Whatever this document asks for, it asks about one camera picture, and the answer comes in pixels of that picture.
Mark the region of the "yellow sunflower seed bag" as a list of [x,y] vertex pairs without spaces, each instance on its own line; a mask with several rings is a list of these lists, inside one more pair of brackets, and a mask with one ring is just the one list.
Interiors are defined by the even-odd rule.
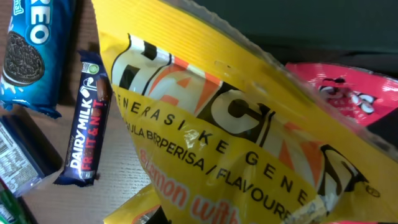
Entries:
[[94,0],[150,184],[106,223],[396,223],[397,144],[193,1]]

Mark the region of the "Dairy Milk chocolate bar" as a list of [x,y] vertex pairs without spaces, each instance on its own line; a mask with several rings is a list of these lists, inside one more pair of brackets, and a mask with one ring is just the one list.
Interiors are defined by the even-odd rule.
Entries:
[[100,55],[87,50],[78,53],[82,69],[76,106],[65,165],[54,184],[87,187],[98,177],[113,91]]

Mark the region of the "red dried fruit bag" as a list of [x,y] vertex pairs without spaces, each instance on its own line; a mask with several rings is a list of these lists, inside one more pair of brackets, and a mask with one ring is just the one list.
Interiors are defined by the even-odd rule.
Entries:
[[285,67],[318,90],[341,114],[397,144],[396,79],[329,63],[287,63]]

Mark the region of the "blue Oreo cookie pack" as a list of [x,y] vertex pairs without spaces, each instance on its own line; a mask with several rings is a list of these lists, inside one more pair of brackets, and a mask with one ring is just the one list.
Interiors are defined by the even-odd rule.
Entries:
[[14,0],[1,74],[1,106],[51,118],[56,110],[75,0]]

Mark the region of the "black gift box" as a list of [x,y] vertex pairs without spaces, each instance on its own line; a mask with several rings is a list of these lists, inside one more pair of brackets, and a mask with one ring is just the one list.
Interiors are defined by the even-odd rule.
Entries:
[[397,0],[197,0],[282,63],[397,77]]

